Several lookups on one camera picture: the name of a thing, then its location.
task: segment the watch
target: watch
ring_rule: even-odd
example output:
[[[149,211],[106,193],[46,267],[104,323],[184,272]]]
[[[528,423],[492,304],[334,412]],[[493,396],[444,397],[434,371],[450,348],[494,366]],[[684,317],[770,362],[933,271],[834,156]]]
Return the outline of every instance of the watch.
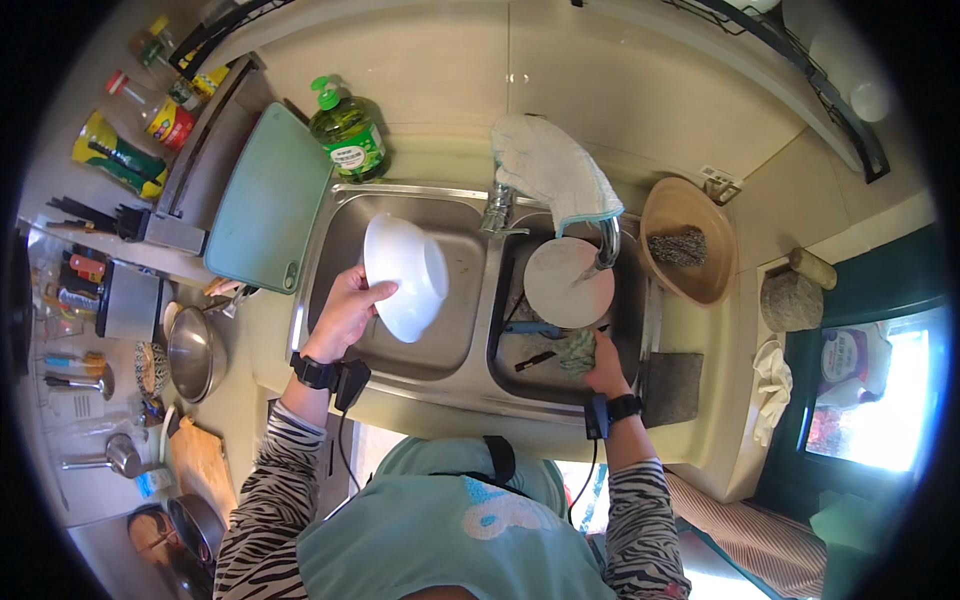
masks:
[[[625,394],[608,400],[607,414],[609,415],[610,424],[614,424],[627,417],[632,417],[633,415],[639,415],[642,408],[643,405],[642,402],[640,402],[640,398],[633,394]]]
[[[290,357],[290,366],[294,368],[297,380],[306,387],[330,392],[336,391],[337,384],[340,382],[340,373],[344,367],[342,363],[332,365],[318,363],[309,356],[300,356],[299,352],[294,352]]]

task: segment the running water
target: running water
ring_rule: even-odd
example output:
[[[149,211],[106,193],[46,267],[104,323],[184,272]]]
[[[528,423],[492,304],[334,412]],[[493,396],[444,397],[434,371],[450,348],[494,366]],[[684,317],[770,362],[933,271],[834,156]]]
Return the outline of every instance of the running water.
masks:
[[[585,271],[583,271],[580,274],[579,277],[574,279],[573,283],[570,284],[570,287],[571,288],[577,287],[578,285],[580,285],[587,279],[590,279],[591,277],[597,275],[598,273],[600,273],[600,269],[597,269],[595,264],[591,264],[589,267],[587,267]]]

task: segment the white towel with blue trim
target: white towel with blue trim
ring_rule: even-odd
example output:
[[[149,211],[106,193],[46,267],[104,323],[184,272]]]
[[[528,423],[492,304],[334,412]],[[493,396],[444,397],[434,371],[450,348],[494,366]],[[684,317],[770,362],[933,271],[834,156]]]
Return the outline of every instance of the white towel with blue trim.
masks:
[[[496,180],[549,204],[557,237],[571,223],[596,223],[623,212],[593,158],[546,119],[508,114],[493,124]]]

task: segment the teal cutting board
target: teal cutting board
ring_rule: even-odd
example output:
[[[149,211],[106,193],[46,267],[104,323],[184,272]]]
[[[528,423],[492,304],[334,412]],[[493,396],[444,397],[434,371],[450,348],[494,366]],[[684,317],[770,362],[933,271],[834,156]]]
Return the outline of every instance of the teal cutting board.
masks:
[[[263,111],[233,168],[207,241],[213,274],[293,294],[333,165],[284,105]]]

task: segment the person's left hand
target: person's left hand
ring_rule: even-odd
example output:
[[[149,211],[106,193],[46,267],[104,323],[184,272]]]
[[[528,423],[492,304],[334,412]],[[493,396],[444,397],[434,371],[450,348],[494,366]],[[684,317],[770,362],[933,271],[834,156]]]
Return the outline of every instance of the person's left hand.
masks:
[[[381,281],[368,287],[367,270],[363,265],[337,275],[317,325],[300,349],[300,356],[309,356],[322,364],[343,358],[347,348],[363,335],[367,321],[376,314],[373,303],[386,300],[396,289],[397,285],[392,281]]]

